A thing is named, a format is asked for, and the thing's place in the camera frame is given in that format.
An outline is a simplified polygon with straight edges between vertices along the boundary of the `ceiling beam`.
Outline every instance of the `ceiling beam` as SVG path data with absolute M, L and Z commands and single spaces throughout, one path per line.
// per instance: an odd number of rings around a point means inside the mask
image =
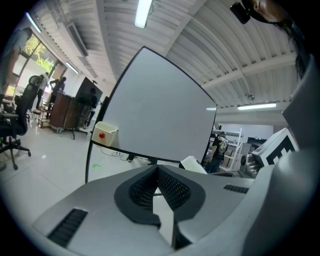
M 170 51 L 171 47 L 174 45 L 175 41 L 177 40 L 178 36 L 181 32 L 185 29 L 186 25 L 189 21 L 193 18 L 193 16 L 197 13 L 197 11 L 207 2 L 207 0 L 195 0 L 195 3 L 189 8 L 188 13 L 183 17 L 181 22 L 179 23 L 178 27 L 175 29 L 173 35 L 170 37 L 169 42 L 166 44 L 162 55 L 167 56 L 168 52 Z
M 252 76 L 254 74 L 258 74 L 268 70 L 274 70 L 274 69 L 292 66 L 295 64 L 296 57 L 297 57 L 296 53 L 292 52 L 292 53 L 284 54 L 281 56 L 273 57 L 270 59 L 266 59 L 255 64 L 245 66 L 241 70 L 235 70 L 226 75 L 220 76 L 210 82 L 203 84 L 202 87 L 204 89 L 208 89 L 208 88 L 212 89 L 214 87 L 243 78 L 244 75 Z
M 118 73 L 117 65 L 110 47 L 110 41 L 107 33 L 104 1 L 95 0 L 93 4 L 93 9 L 94 9 L 95 16 L 98 18 L 97 22 L 100 28 L 98 29 L 99 37 L 101 38 L 104 45 L 104 49 L 103 49 L 104 53 L 109 61 L 109 65 L 111 67 L 114 79 L 117 81 L 120 74 Z

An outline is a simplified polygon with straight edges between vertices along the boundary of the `white box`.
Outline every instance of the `white box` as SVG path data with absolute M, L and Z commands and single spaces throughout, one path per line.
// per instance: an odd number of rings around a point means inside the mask
M 291 133 L 287 128 L 284 128 L 273 134 L 252 154 L 261 165 L 269 166 L 275 165 L 282 156 L 298 150 L 298 145 Z
M 98 122 L 94 126 L 92 140 L 99 144 L 110 147 L 115 139 L 115 136 L 118 132 L 118 128 L 106 122 Z

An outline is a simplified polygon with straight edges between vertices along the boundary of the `white panel board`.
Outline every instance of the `white panel board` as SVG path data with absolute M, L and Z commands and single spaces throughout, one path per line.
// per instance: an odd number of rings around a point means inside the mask
M 169 161 L 201 162 L 216 111 L 188 75 L 142 48 L 114 88 L 103 122 L 118 127 L 112 148 Z

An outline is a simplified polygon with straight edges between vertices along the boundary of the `window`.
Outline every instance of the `window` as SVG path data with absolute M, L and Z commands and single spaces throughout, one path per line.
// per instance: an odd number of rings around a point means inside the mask
M 42 44 L 40 43 L 31 56 L 39 66 L 44 68 L 46 72 L 50 73 L 54 67 L 57 58 Z
M 26 54 L 27 56 L 30 56 L 34 51 L 34 49 L 36 49 L 39 43 L 40 43 L 39 39 L 34 34 L 32 34 L 32 36 L 29 38 L 28 41 L 26 41 L 24 45 L 24 48 L 22 50 L 22 55 Z

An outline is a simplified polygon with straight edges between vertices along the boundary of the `black mesh cover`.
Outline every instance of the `black mesh cover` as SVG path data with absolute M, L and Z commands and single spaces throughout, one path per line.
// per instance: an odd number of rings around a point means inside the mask
M 206 198 L 205 190 L 198 183 L 163 165 L 151 165 L 117 187 L 115 204 L 133 222 L 160 227 L 159 217 L 153 214 L 153 196 L 157 187 L 173 210 L 175 223 L 192 219 Z
M 114 193 L 114 202 L 131 221 L 160 228 L 160 219 L 153 214 L 153 196 L 157 187 L 158 168 L 151 165 L 119 185 Z
M 158 169 L 158 186 L 173 211 L 182 206 L 191 195 L 185 184 L 161 169 Z
M 136 183 L 131 185 L 129 196 L 131 200 L 139 207 L 152 212 L 153 199 L 158 187 L 158 172 L 154 169 Z

